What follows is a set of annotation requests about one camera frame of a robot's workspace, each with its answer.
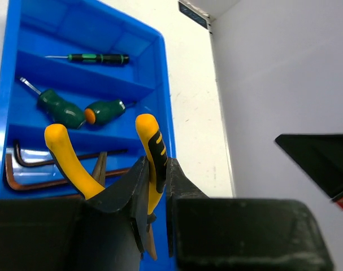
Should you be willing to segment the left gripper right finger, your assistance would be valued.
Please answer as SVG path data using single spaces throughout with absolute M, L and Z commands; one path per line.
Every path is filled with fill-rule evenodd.
M 170 159 L 168 253 L 177 270 L 333 270 L 319 225 L 293 199 L 210 198 Z

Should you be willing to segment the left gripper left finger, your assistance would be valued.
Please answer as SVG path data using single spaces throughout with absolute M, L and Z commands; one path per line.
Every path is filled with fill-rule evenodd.
M 138 270 L 149 163 L 89 200 L 0 200 L 0 270 Z

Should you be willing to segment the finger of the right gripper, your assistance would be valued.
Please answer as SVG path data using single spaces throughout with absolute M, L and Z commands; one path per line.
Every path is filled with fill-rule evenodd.
M 281 134 L 275 143 L 343 211 L 343 134 Z

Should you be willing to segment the yellow handled combination pliers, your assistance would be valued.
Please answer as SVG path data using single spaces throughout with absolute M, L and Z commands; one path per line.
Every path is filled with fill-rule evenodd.
M 135 124 L 149 162 L 147 215 L 151 218 L 166 185 L 168 156 L 158 122 L 153 115 L 148 113 L 138 115 Z M 86 200 L 105 190 L 81 165 L 64 125 L 49 125 L 45 129 L 44 138 L 59 170 Z

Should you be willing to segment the green stubby screwdriver orange cap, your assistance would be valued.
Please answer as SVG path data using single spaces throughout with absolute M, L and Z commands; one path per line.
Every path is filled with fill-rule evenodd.
M 135 106 L 136 103 L 124 103 L 120 99 L 93 102 L 84 110 L 86 122 L 90 125 L 106 125 L 124 114 L 126 109 Z

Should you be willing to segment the large brown hex key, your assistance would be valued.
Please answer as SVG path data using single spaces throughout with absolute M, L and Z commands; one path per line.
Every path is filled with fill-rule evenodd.
M 50 187 L 62 186 L 62 185 L 68 184 L 68 181 L 66 179 L 58 179 L 58 180 L 53 180 L 53 181 L 38 182 L 38 183 L 32 183 L 32 184 L 26 184 L 26 185 L 18 183 L 14 177 L 11 154 L 6 154 L 5 176 L 6 176 L 6 182 L 8 186 L 14 191 L 39 190 L 39 189 L 46 189 Z

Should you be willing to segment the medium brown hex key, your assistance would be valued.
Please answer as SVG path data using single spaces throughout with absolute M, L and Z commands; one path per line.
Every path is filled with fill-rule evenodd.
M 44 160 L 44 161 L 37 161 L 37 162 L 27 162 L 22 158 L 20 142 L 18 140 L 14 140 L 13 145 L 14 145 L 15 160 L 22 167 L 34 168 L 34 167 L 41 167 L 41 166 L 45 166 L 45 165 L 55 164 L 53 159 Z M 123 154 L 123 153 L 127 153 L 127 152 L 128 152 L 128 149 L 121 149 L 121 150 L 107 151 L 106 154 L 107 155 L 117 155 L 117 154 Z M 92 154 L 79 155 L 78 159 L 79 160 L 85 160 L 85 159 L 91 159 L 91 158 L 97 158 L 97 157 L 98 157 L 98 153 L 92 153 Z

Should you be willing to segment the yellow handled needle-nose pliers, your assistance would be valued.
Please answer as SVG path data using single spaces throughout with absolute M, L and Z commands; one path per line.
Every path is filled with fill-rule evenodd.
M 106 180 L 107 152 L 101 152 L 92 172 L 92 177 L 103 187 Z

